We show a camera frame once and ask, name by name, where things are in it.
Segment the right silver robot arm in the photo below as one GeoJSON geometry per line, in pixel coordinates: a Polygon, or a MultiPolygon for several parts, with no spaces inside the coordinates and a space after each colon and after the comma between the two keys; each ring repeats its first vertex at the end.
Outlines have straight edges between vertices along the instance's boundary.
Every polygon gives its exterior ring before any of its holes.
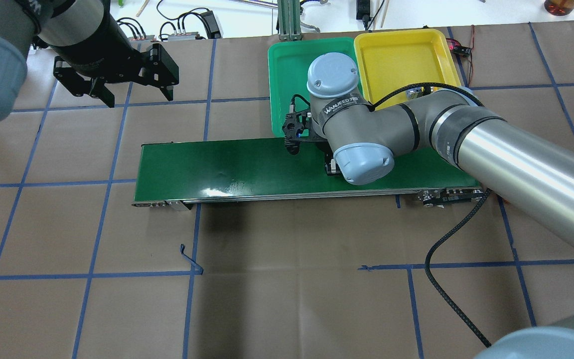
{"type": "Polygon", "coordinates": [[[507,123],[469,89],[441,83],[416,99],[380,109],[405,92],[392,91],[375,104],[360,95],[358,66],[331,52],[317,57],[307,73],[309,109],[285,116],[285,147],[295,155],[302,142],[330,146],[332,171],[352,185],[389,174],[394,158],[429,147],[449,165],[486,186],[479,203],[428,251],[428,280],[485,345],[479,359],[574,359],[574,316],[549,326],[512,332],[492,344],[435,279],[435,251],[468,223],[492,191],[574,247],[574,153],[507,123]]]}

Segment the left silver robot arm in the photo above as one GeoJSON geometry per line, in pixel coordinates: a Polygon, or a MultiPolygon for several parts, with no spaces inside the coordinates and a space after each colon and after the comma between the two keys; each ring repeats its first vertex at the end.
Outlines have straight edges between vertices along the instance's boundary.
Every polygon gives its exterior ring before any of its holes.
{"type": "Polygon", "coordinates": [[[73,96],[112,108],[107,85],[134,82],[173,100],[177,63],[159,43],[144,52],[133,48],[102,0],[0,0],[0,121],[26,80],[34,39],[55,51],[54,77],[73,96]]]}

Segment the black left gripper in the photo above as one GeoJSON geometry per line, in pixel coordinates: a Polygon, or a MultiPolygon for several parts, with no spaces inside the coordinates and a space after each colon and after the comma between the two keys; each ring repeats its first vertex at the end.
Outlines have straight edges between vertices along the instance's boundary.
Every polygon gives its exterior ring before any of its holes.
{"type": "Polygon", "coordinates": [[[144,52],[130,44],[93,47],[90,52],[77,46],[54,50],[53,75],[73,96],[87,95],[114,108],[115,96],[106,85],[134,82],[159,89],[168,101],[174,99],[178,65],[159,43],[144,52]]]}

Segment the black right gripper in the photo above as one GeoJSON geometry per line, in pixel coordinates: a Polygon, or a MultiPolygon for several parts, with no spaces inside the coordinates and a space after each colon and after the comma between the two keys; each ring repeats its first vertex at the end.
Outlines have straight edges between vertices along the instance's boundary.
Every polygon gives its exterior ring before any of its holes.
{"type": "Polygon", "coordinates": [[[333,157],[328,141],[314,131],[313,125],[314,121],[310,112],[309,101],[305,100],[301,95],[293,95],[282,125],[285,149],[290,155],[298,155],[302,143],[313,143],[317,149],[325,153],[324,168],[326,175],[328,177],[341,177],[342,172],[333,157]],[[307,105],[307,109],[297,111],[296,99],[304,102],[307,105]]]}

